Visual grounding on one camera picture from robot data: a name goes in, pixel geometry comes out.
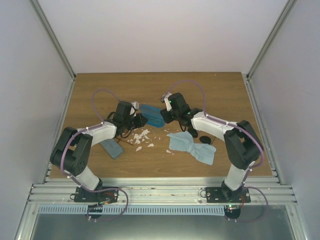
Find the white wall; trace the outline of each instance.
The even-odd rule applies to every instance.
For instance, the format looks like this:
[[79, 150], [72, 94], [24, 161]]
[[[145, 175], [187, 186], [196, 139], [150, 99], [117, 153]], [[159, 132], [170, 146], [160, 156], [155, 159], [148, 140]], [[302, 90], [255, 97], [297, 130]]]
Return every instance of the white wall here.
[[71, 83], [28, 0], [0, 2], [0, 239], [15, 237], [41, 182]]
[[287, 0], [39, 0], [76, 73], [247, 73]]
[[252, 84], [286, 183], [319, 239], [320, 1], [299, 0]]

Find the blue sponge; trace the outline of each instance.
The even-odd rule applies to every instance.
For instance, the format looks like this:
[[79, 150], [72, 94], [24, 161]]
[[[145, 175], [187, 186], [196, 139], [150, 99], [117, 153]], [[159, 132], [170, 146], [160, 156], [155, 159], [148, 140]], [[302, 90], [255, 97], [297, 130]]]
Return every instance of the blue sponge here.
[[114, 139], [103, 140], [100, 144], [113, 159], [124, 152], [124, 149]]

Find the blue scrub pad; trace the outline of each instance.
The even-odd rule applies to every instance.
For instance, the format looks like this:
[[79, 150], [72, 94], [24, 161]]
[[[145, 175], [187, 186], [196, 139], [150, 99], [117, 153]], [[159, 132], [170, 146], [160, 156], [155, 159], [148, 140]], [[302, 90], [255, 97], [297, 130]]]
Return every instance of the blue scrub pad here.
[[124, 149], [114, 139], [103, 140], [100, 144], [113, 159], [124, 152]]
[[139, 109], [142, 115], [148, 119], [147, 124], [156, 128], [162, 128], [166, 124], [164, 118], [161, 116], [161, 109], [146, 104], [141, 105]]
[[214, 163], [216, 152], [214, 146], [204, 143], [194, 143], [193, 137], [187, 131], [170, 133], [167, 136], [170, 137], [169, 149], [188, 152], [204, 164], [212, 165]]

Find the black rubber piece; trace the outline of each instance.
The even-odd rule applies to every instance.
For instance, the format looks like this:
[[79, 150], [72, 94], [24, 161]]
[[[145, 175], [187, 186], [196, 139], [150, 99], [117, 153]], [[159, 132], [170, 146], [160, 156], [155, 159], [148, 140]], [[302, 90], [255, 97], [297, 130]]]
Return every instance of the black rubber piece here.
[[208, 136], [201, 136], [199, 138], [200, 142], [202, 142], [203, 144], [211, 144], [211, 138]]
[[198, 132], [195, 129], [188, 128], [188, 133], [190, 133], [193, 138], [198, 137]]

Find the cloth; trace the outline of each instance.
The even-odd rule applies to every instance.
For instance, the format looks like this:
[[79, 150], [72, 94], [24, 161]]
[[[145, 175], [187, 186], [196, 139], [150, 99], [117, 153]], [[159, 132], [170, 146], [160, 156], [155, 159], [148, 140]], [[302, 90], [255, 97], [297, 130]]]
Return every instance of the cloth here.
[[204, 143], [194, 143], [193, 137], [187, 131], [169, 133], [167, 136], [170, 137], [170, 150], [188, 152], [204, 164], [212, 165], [214, 163], [216, 152], [214, 146]]

